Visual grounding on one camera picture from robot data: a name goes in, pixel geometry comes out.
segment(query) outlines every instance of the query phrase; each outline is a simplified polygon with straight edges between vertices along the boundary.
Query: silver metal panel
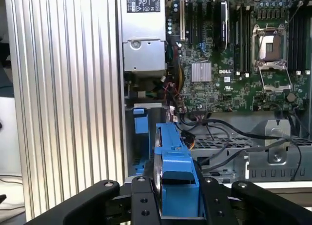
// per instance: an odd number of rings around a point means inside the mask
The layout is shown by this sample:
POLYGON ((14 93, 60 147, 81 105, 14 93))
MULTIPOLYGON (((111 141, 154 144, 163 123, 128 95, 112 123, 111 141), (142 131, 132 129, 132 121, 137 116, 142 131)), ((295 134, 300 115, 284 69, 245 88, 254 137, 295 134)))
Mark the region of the silver metal panel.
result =
POLYGON ((120 5, 124 70, 165 70, 165 0, 160 0, 160 12, 127 13, 127 0, 120 5))
POLYGON ((115 0, 6 0, 27 220, 123 181, 115 0))
POLYGON ((211 62, 192 63, 192 82, 210 82, 211 74, 211 62))

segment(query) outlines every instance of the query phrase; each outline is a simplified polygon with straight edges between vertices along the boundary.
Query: white surface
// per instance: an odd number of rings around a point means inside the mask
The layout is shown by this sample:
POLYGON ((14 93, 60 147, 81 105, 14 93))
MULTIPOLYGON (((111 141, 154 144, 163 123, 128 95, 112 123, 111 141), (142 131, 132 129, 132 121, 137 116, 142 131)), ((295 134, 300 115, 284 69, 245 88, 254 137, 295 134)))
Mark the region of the white surface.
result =
MULTIPOLYGON (((1 177, 2 180, 20 182, 21 178, 1 177)), ((3 211, 24 206, 23 186, 21 184, 4 183, 0 181, 0 194, 6 194, 6 199, 0 204, 0 223, 25 211, 25 208, 3 211)))
POLYGON ((14 98, 0 97, 0 122, 0 175, 21 175, 14 98))

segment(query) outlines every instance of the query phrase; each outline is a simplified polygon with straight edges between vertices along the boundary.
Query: pcie slot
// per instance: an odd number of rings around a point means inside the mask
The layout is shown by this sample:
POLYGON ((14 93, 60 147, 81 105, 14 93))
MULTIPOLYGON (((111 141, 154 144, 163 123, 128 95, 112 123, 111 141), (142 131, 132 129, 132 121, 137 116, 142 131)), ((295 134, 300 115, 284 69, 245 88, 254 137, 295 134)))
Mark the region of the pcie slot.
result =
POLYGON ((229 19, 228 19, 228 4, 226 1, 221 2, 221 21, 220 21, 220 30, 221 30, 221 51, 226 50, 228 45, 228 27, 229 27, 229 19))
POLYGON ((298 10, 289 23, 288 70, 306 70, 308 10, 298 10))
POLYGON ((189 31, 189 44, 193 44, 193 3, 189 2, 187 6, 187 29, 189 31))
POLYGON ((233 15, 233 24, 234 24, 234 37, 233 37, 233 45, 234 45, 234 71, 241 72, 241 66, 243 63, 243 55, 242 55, 242 8, 239 8, 234 12, 233 15))
POLYGON ((251 23, 250 23, 250 11, 246 11, 245 13, 245 18, 246 18, 246 42, 247 42, 247 55, 246 55, 246 58, 245 58, 245 61, 246 61, 246 69, 245 71, 247 73, 250 73, 251 72, 251 46, 252 46, 252 43, 251 43, 251 23))
POLYGON ((180 40, 185 41, 185 2, 180 0, 180 40))
POLYGON ((244 31, 243 31, 243 25, 244 21, 243 21, 243 8, 240 8, 239 11, 239 55, 240 55, 240 72, 244 71, 244 31))
POLYGON ((194 7, 194 13, 193 13, 193 45, 197 48, 198 44, 199 44, 199 40, 198 40, 198 21, 197 21, 197 9, 198 6, 194 7))
POLYGON ((202 43, 203 35, 203 4, 198 3, 197 4, 197 37, 198 37, 198 43, 202 43))
POLYGON ((242 21, 243 21, 243 72, 246 72, 246 57, 247 57, 247 47, 248 47, 248 42, 246 42, 246 33, 247 33, 247 21, 246 21, 246 9, 243 9, 242 13, 242 21))

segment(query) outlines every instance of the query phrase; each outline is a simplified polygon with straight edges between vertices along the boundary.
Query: blue drive bracket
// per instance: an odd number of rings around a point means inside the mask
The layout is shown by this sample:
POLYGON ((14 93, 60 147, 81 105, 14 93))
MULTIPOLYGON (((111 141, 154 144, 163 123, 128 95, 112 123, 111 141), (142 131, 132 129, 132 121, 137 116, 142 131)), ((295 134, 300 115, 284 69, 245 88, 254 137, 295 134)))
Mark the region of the blue drive bracket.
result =
POLYGON ((133 116, 135 119, 136 134, 149 133, 148 113, 145 109, 134 109, 133 116))
POLYGON ((199 181, 191 152, 173 123, 158 123, 162 157, 162 215, 197 217, 199 181))

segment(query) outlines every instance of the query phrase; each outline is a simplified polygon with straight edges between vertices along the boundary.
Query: chipset heatsink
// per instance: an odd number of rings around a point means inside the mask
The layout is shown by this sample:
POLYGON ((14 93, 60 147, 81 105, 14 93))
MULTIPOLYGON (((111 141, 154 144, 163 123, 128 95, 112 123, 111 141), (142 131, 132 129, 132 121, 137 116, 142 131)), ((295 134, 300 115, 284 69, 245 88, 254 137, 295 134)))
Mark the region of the chipset heatsink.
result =
POLYGON ((192 63, 192 82, 210 82, 211 80, 211 62, 192 63))

